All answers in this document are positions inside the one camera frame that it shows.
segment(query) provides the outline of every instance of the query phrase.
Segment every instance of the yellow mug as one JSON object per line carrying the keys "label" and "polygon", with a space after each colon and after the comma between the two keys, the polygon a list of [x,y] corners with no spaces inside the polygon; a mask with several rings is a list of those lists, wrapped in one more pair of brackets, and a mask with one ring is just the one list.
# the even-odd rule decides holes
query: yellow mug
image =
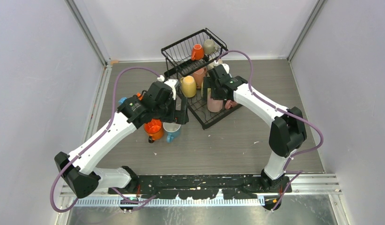
{"label": "yellow mug", "polygon": [[197,84],[194,77],[186,76],[180,79],[181,91],[187,98],[192,98],[197,94]]}

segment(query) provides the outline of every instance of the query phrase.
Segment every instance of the gray floor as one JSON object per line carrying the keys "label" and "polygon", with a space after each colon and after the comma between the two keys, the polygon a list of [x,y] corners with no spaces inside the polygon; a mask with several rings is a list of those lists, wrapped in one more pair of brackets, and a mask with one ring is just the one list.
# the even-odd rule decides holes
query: gray floor
{"label": "gray floor", "polygon": [[[245,60],[225,61],[230,73],[249,77],[249,63]],[[275,102],[303,109],[295,80],[286,60],[255,60],[253,86]],[[119,63],[112,69],[105,96],[99,127],[110,118],[112,89],[115,77],[126,67],[150,67],[159,73],[166,71],[164,62]],[[153,74],[143,70],[130,71],[120,79],[116,99],[129,97],[148,89],[156,80]],[[165,138],[153,144],[141,128],[122,140],[98,164],[101,168],[131,167],[137,174],[213,174],[260,173],[267,164],[271,149],[268,146],[269,127],[254,113],[242,107],[231,115],[202,130],[190,113],[190,122],[182,126],[182,135],[172,143]],[[308,127],[308,139],[302,150],[313,147],[314,141]],[[323,172],[318,153],[299,155],[289,170]]]}
{"label": "gray floor", "polygon": [[258,206],[145,207],[123,214],[115,207],[74,207],[68,225],[336,225],[328,195],[286,195],[270,213]]}

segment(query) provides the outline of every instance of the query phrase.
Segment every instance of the red mug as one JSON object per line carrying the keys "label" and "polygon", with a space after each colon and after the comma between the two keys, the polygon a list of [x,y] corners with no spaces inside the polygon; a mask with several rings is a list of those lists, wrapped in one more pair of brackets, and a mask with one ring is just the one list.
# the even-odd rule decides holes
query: red mug
{"label": "red mug", "polygon": [[200,60],[205,56],[204,48],[200,44],[194,45],[194,48],[191,50],[191,60]]}

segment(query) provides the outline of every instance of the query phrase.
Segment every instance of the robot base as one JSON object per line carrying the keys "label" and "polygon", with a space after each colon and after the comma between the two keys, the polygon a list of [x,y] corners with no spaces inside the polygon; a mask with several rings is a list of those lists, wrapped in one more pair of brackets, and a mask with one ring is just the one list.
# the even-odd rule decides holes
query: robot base
{"label": "robot base", "polygon": [[[129,186],[118,190],[123,194],[139,192],[141,197],[146,199],[153,195],[160,199],[175,199],[176,196],[181,199],[213,199],[218,194],[222,194],[225,200],[257,199],[258,193],[274,193],[265,196],[264,208],[270,210],[279,200],[280,192],[288,182],[289,177],[282,176],[269,186],[264,177],[252,174],[143,175],[138,176],[138,184],[135,183],[134,188]],[[109,189],[109,194],[116,193]]]}

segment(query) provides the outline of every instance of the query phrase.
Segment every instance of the black dish rack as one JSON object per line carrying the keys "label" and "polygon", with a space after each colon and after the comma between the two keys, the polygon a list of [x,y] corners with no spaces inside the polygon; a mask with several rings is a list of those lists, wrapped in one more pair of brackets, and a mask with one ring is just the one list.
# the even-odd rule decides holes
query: black dish rack
{"label": "black dish rack", "polygon": [[[203,45],[204,41],[211,39],[219,46],[216,52],[205,55],[201,60],[191,60],[191,50],[195,44]],[[220,54],[227,51],[227,45],[219,37],[217,37],[208,28],[197,31],[165,48],[161,49],[162,55],[165,56],[166,69],[164,73],[166,78],[178,79],[191,75],[198,69],[201,69],[212,63]],[[181,90],[178,90],[178,95],[181,96]],[[201,90],[197,90],[194,97],[188,98],[187,107],[191,113],[197,118],[203,129],[207,129],[219,122],[224,117],[230,115],[233,111],[242,107],[237,105],[231,109],[223,109],[219,112],[210,112],[206,108],[206,100],[201,96]]]}

